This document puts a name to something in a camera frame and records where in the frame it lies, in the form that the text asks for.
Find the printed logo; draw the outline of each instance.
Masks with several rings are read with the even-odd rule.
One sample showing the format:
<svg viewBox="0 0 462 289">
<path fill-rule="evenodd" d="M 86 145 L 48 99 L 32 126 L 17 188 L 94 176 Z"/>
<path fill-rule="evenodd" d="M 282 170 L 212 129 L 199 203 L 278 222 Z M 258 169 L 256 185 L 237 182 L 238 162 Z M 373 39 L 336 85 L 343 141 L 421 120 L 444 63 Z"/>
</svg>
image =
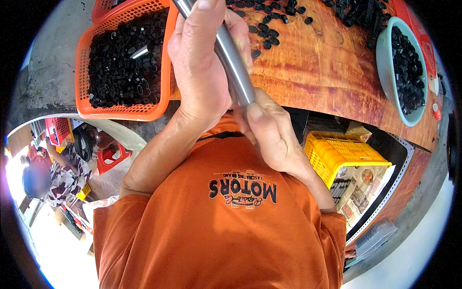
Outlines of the printed logo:
<svg viewBox="0 0 462 289">
<path fill-rule="evenodd" d="M 232 172 L 216 173 L 222 178 L 211 179 L 208 183 L 209 197 L 215 198 L 219 193 L 225 199 L 225 204 L 233 208 L 246 207 L 253 209 L 259 207 L 266 199 L 276 203 L 277 184 L 264 182 L 266 175 L 240 170 Z"/>
</svg>

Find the orange t-shirt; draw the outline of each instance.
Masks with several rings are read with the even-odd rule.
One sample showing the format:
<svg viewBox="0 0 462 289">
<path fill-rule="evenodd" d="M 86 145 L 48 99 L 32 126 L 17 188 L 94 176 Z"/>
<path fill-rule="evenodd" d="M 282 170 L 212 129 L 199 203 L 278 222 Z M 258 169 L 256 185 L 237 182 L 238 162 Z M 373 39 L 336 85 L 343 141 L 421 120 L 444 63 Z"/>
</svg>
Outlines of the orange t-shirt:
<svg viewBox="0 0 462 289">
<path fill-rule="evenodd" d="M 208 139 L 149 199 L 94 212 L 101 288 L 339 288 L 346 220 L 245 137 Z"/>
</svg>

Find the wood grain surface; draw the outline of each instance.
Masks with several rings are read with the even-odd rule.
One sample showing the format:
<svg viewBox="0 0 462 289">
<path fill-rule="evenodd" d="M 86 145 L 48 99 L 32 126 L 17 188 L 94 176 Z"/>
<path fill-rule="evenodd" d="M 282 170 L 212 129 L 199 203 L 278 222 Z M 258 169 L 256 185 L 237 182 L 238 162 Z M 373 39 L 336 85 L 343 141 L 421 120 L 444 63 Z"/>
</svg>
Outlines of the wood grain surface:
<svg viewBox="0 0 462 289">
<path fill-rule="evenodd" d="M 287 0 L 279 3 L 285 7 Z M 254 86 L 266 90 L 280 105 L 368 123 L 433 150 L 437 132 L 436 120 L 428 113 L 430 105 L 418 126 L 404 128 L 380 86 L 375 50 L 365 46 L 369 32 L 345 27 L 321 0 L 300 0 L 298 4 L 306 7 L 303 15 L 288 16 L 289 24 L 280 19 L 268 24 L 279 32 L 279 46 L 265 50 L 264 39 L 249 33 L 251 49 L 261 51 L 254 60 Z M 386 5 L 384 11 L 394 15 L 392 1 Z M 240 10 L 246 12 L 247 24 L 254 26 L 266 15 L 254 8 Z M 313 18 L 311 25 L 304 23 L 308 16 Z M 181 99 L 175 81 L 171 91 L 171 99 Z M 430 96 L 427 103 L 432 104 Z"/>
<path fill-rule="evenodd" d="M 403 210 L 404 206 L 407 204 L 409 199 L 414 194 L 415 189 L 417 189 L 417 186 L 419 185 L 419 182 L 425 173 L 425 169 L 427 168 L 427 165 L 430 162 L 431 156 L 431 153 L 423 149 L 415 149 L 414 155 L 412 156 L 409 166 L 407 167 L 407 170 L 404 172 L 404 176 L 401 179 L 401 182 L 399 183 L 395 192 L 393 193 L 393 195 L 391 195 L 390 199 L 388 200 L 382 211 L 363 231 L 363 233 L 365 233 L 370 226 L 372 226 L 378 221 L 381 221 L 383 219 L 389 219 L 390 221 L 394 221 L 398 217 L 398 215 Z M 355 247 L 353 242 L 346 248 L 346 251 L 354 250 L 354 248 Z"/>
</svg>

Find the newspaper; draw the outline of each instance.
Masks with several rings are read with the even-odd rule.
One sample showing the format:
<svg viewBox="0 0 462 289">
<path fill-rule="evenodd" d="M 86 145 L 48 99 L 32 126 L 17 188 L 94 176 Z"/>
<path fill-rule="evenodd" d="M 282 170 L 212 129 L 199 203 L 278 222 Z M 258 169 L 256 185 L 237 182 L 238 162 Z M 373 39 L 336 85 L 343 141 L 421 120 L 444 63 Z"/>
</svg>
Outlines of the newspaper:
<svg viewBox="0 0 462 289">
<path fill-rule="evenodd" d="M 348 167 L 343 179 L 350 179 L 340 201 L 336 205 L 337 212 L 346 219 L 346 230 L 349 232 L 371 204 L 375 201 L 395 171 L 395 165 Z"/>
</svg>

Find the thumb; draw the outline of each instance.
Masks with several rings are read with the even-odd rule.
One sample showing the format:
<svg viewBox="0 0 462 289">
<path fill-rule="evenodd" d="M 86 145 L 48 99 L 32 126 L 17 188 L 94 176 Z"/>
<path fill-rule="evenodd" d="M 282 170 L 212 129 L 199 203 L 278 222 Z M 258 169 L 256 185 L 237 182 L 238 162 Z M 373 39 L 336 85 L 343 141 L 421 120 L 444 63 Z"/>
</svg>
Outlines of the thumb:
<svg viewBox="0 0 462 289">
<path fill-rule="evenodd" d="M 262 155 L 272 154 L 282 141 L 274 119 L 254 102 L 247 106 L 247 120 L 260 145 Z"/>
<path fill-rule="evenodd" d="M 225 19 L 224 0 L 197 0 L 183 27 L 182 52 L 190 65 L 207 65 L 214 57 L 217 29 Z"/>
</svg>

